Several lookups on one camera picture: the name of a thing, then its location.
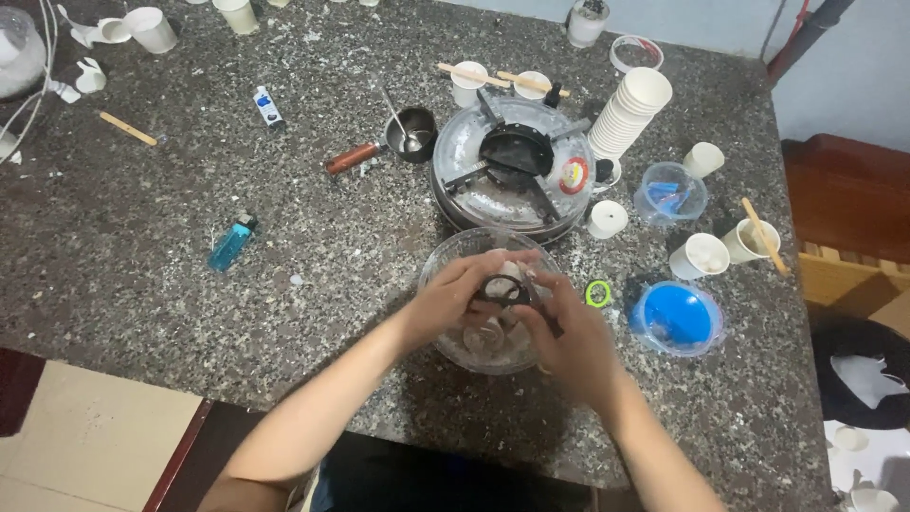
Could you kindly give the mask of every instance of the white cable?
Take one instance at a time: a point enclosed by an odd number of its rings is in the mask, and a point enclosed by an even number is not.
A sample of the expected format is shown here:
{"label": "white cable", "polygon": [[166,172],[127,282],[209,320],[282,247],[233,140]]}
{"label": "white cable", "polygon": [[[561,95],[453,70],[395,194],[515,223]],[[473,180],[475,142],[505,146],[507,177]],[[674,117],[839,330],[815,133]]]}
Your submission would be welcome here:
{"label": "white cable", "polygon": [[[22,139],[25,138],[25,134],[28,133],[28,129],[31,128],[32,122],[35,121],[35,117],[38,115],[38,109],[41,107],[41,100],[44,99],[45,94],[47,93],[48,88],[50,87],[51,82],[51,69],[54,66],[54,53],[56,52],[56,43],[58,39],[57,32],[57,20],[56,14],[54,13],[54,8],[50,3],[50,0],[38,0],[38,4],[41,5],[41,16],[44,18],[45,23],[45,48],[46,48],[46,59],[45,59],[45,83],[42,85],[41,90],[34,93],[32,96],[28,97],[22,106],[13,114],[6,124],[3,127],[3,131],[0,131],[0,137],[2,137],[6,131],[9,129],[10,125],[13,124],[13,121],[19,117],[19,114],[32,102],[33,99],[38,98],[37,103],[35,103],[35,109],[32,110],[32,115],[28,118],[28,121],[25,123],[25,127],[22,128],[22,133],[19,134],[19,137],[16,139],[13,148],[10,149],[9,154],[0,159],[0,165],[3,165],[10,157],[12,157],[16,150],[19,148],[19,144],[22,143]],[[51,13],[51,20],[54,24],[54,37],[51,39],[50,25],[48,24],[50,20],[47,19],[47,11]]]}

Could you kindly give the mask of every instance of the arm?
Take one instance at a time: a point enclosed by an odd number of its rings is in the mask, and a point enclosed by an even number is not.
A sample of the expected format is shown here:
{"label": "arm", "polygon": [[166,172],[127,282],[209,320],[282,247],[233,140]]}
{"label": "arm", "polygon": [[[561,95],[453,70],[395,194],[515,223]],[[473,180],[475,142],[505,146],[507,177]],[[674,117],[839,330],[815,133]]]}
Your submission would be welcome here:
{"label": "arm", "polygon": [[541,362],[589,404],[619,445],[632,482],[650,512],[724,512],[721,500],[654,417],[642,391],[616,357],[601,312],[581,302],[563,275],[538,272],[552,290],[547,311],[565,333],[557,340],[532,308],[515,306]]}
{"label": "arm", "polygon": [[448,265],[401,311],[269,412],[227,461],[199,510],[284,510],[296,481],[329,452],[398,359],[469,319],[471,296],[506,260],[537,257],[536,251],[490,252]]}

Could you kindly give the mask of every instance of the black scissors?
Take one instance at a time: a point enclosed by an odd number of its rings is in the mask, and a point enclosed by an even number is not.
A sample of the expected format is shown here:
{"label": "black scissors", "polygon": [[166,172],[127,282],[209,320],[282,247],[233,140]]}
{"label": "black scissors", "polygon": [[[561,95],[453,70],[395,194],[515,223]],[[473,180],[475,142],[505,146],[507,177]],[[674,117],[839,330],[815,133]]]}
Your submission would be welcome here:
{"label": "black scissors", "polygon": [[[487,295],[487,285],[499,279],[511,281],[514,287],[510,288],[505,296],[490,297]],[[480,289],[474,293],[474,300],[492,302],[503,308],[517,305],[530,306],[537,310],[543,317],[543,320],[547,322],[547,326],[550,327],[550,332],[553,334],[553,337],[559,338],[563,334],[563,330],[559,323],[555,318],[550,316],[546,307],[544,307],[543,300],[537,293],[534,282],[527,272],[522,273],[520,280],[508,274],[492,274],[480,283]]]}

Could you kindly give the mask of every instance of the portable gas stove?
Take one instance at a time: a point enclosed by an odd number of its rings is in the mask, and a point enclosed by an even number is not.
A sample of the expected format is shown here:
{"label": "portable gas stove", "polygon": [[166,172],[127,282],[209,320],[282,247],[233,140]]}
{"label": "portable gas stove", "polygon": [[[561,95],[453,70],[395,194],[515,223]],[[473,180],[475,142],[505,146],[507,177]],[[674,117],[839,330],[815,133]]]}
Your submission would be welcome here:
{"label": "portable gas stove", "polygon": [[460,230],[508,228],[547,243],[583,215],[594,182],[594,155],[555,108],[527,99],[491,97],[465,108],[440,132],[433,154],[433,195]]}

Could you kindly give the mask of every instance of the hand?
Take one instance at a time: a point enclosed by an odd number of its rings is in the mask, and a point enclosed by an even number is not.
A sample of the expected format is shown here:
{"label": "hand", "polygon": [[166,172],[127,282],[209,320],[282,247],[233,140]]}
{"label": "hand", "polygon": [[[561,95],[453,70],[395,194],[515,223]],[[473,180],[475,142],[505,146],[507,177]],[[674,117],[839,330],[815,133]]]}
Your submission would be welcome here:
{"label": "hand", "polygon": [[446,265],[395,315],[403,322],[406,349],[413,350],[429,343],[460,323],[486,323],[501,308],[471,300],[483,280],[496,273],[506,261],[532,264],[540,257],[537,251],[489,251]]}
{"label": "hand", "polygon": [[611,327],[599,309],[581,301],[568,277],[535,271],[534,280],[552,290],[553,295],[544,300],[544,306],[563,329],[563,335],[555,339],[541,314],[529,306],[513,306],[512,311],[531,333],[542,366],[575,398],[603,413],[617,377],[625,374],[616,358]]}

